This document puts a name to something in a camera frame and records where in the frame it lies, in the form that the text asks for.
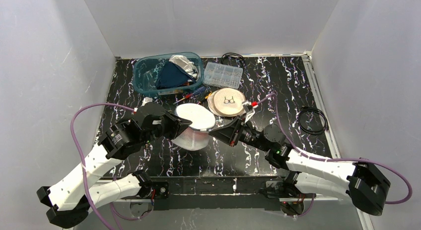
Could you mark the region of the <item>teal plastic bin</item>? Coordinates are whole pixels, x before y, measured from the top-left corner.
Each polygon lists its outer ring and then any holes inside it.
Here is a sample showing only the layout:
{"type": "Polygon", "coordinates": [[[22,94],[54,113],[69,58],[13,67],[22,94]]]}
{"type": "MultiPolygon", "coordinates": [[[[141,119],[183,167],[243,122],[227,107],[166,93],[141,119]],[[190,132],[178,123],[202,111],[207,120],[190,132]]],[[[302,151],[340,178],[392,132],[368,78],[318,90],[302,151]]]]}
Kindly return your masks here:
{"type": "Polygon", "coordinates": [[[171,53],[145,57],[138,60],[133,68],[133,86],[135,91],[151,98],[158,97],[160,95],[170,95],[183,92],[192,93],[202,85],[203,80],[204,66],[202,60],[197,54],[192,52],[171,53]],[[157,89],[155,87],[157,75],[163,68],[164,64],[169,62],[169,59],[173,55],[183,55],[186,56],[190,61],[194,62],[195,67],[199,71],[199,77],[196,80],[197,83],[193,84],[191,81],[189,81],[185,86],[157,89]]]}

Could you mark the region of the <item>dark blue lace bra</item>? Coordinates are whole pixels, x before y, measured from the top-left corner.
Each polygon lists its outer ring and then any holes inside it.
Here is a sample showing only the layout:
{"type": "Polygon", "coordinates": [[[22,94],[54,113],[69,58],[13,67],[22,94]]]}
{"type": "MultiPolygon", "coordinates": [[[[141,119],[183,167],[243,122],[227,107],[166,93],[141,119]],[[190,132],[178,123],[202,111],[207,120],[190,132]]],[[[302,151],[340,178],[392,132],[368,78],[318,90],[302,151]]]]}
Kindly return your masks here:
{"type": "Polygon", "coordinates": [[[157,75],[155,87],[157,89],[176,88],[185,86],[189,81],[193,84],[197,83],[196,79],[182,67],[173,62],[166,62],[157,75]]]}

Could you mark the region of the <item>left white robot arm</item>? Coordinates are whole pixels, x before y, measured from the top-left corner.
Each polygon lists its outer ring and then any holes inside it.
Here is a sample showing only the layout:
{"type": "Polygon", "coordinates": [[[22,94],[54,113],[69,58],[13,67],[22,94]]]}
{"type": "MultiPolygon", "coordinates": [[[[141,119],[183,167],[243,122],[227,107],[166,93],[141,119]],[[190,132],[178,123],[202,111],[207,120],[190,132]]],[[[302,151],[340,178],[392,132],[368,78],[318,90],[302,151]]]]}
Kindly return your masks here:
{"type": "Polygon", "coordinates": [[[137,196],[154,202],[159,187],[143,170],[106,184],[97,182],[145,144],[161,137],[175,139],[192,122],[153,102],[138,108],[125,107],[125,110],[130,117],[112,125],[88,154],[76,144],[81,161],[66,177],[37,190],[39,201],[48,206],[46,216],[51,224],[70,229],[90,213],[98,214],[99,207],[126,197],[137,196]]]}

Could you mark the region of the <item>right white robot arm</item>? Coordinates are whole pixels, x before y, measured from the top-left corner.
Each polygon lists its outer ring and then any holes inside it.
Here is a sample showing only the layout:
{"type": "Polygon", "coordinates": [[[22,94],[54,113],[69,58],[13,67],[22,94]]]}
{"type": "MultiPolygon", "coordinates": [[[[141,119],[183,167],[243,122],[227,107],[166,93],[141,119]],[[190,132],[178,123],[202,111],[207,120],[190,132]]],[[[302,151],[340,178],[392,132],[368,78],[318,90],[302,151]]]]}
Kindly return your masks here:
{"type": "Polygon", "coordinates": [[[278,125],[268,125],[259,131],[239,117],[209,135],[229,146],[242,142],[264,151],[270,165],[290,172],[285,182],[296,192],[348,200],[373,216],[383,213],[390,181],[372,163],[361,159],[339,161],[299,151],[287,141],[278,125]]]}

